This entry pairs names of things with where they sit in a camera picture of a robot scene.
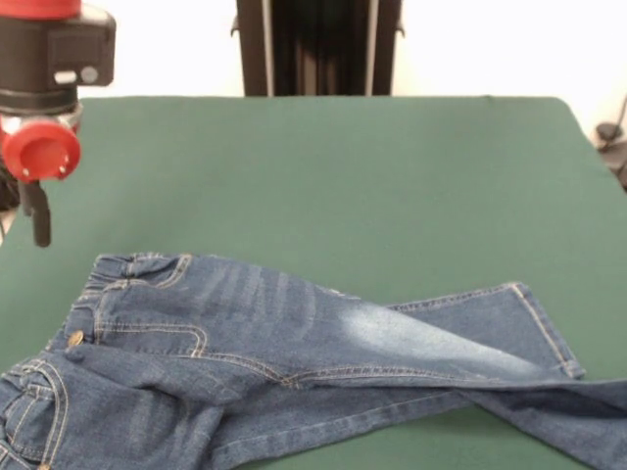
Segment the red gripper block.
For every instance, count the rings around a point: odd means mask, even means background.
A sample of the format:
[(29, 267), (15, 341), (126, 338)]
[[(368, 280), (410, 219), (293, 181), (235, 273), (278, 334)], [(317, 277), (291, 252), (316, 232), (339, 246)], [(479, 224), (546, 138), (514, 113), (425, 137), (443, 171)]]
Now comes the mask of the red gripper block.
[(40, 248), (51, 243), (51, 214), (38, 181), (63, 180), (76, 170), (81, 160), (79, 129), (80, 120), (70, 116), (1, 116), (2, 160), (20, 181), (21, 206)]

